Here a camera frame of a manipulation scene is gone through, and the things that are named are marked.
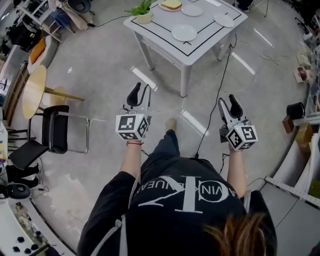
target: round wooden table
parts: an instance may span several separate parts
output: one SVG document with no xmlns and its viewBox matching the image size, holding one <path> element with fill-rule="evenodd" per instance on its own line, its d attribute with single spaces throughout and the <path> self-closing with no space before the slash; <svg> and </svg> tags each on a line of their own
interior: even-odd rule
<svg viewBox="0 0 320 256">
<path fill-rule="evenodd" d="M 72 96 L 59 91 L 55 91 L 46 87 L 47 69 L 44 65 L 38 66 L 29 76 L 25 84 L 22 96 L 22 112 L 26 119 L 31 119 L 40 107 L 44 93 L 71 98 L 79 101 L 84 101 L 84 98 Z"/>
</svg>

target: foot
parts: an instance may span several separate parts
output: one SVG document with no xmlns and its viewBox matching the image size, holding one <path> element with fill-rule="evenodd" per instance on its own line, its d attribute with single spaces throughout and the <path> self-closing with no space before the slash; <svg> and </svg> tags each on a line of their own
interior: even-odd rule
<svg viewBox="0 0 320 256">
<path fill-rule="evenodd" d="M 175 132 L 177 130 L 177 120 L 175 118 L 169 118 L 165 122 L 165 132 L 169 130 L 174 130 Z"/>
</svg>

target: wrist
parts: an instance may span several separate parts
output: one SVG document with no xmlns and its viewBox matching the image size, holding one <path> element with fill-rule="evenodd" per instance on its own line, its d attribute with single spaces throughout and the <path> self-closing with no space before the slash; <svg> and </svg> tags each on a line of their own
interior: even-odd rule
<svg viewBox="0 0 320 256">
<path fill-rule="evenodd" d="M 133 140 L 126 142 L 127 147 L 141 147 L 142 144 L 143 142 L 141 142 L 141 140 Z"/>
</svg>

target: sandwich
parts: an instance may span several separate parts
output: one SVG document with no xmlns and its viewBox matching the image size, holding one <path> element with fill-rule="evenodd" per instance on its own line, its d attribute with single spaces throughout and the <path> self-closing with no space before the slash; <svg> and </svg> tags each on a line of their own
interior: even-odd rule
<svg viewBox="0 0 320 256">
<path fill-rule="evenodd" d="M 160 5 L 170 10 L 177 10 L 182 6 L 182 3 L 179 0 L 165 0 Z"/>
</svg>

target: white table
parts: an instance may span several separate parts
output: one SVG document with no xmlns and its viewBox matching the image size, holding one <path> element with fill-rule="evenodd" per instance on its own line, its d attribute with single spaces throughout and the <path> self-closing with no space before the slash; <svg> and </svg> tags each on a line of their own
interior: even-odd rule
<svg viewBox="0 0 320 256">
<path fill-rule="evenodd" d="M 183 5 L 196 5 L 203 14 L 191 17 L 178 11 L 166 11 L 158 5 L 163 0 L 152 4 L 153 21 L 148 24 L 137 23 L 136 17 L 124 21 L 124 25 L 133 30 L 135 38 L 144 55 L 150 70 L 154 68 L 148 48 L 150 47 L 181 70 L 180 95 L 187 96 L 192 65 L 204 53 L 218 43 L 224 36 L 228 38 L 222 48 L 218 60 L 222 60 L 236 33 L 236 28 L 247 19 L 247 15 L 222 0 L 181 0 Z M 227 14 L 234 20 L 231 28 L 221 26 L 214 21 L 217 13 Z M 176 25 L 187 24 L 195 28 L 197 37 L 189 42 L 181 42 L 173 38 L 171 30 Z"/>
</svg>

